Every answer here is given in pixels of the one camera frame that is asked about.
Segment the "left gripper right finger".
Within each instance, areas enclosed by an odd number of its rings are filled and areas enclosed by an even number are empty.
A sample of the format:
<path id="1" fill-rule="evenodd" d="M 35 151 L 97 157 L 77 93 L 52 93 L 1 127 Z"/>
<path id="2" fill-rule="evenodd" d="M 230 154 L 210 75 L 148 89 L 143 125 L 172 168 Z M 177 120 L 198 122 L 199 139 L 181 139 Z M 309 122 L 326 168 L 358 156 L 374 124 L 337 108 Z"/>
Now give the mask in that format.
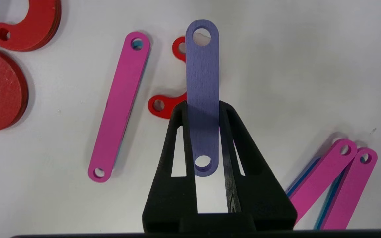
<path id="1" fill-rule="evenodd" d="M 256 231 L 292 230 L 295 207 L 237 111 L 223 101 L 219 126 L 229 214 L 251 218 Z"/>

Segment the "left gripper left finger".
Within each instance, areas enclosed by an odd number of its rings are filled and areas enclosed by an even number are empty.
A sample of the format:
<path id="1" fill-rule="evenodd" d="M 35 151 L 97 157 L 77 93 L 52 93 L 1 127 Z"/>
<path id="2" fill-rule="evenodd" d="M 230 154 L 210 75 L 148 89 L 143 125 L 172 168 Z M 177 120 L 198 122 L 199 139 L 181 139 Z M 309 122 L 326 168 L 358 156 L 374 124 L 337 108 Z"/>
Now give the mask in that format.
<path id="1" fill-rule="evenodd" d="M 179 127 L 183 130 L 186 176 L 171 176 Z M 171 115 L 163 150 L 143 211 L 145 232 L 178 232 L 180 221 L 197 214 L 195 169 L 186 101 Z"/>

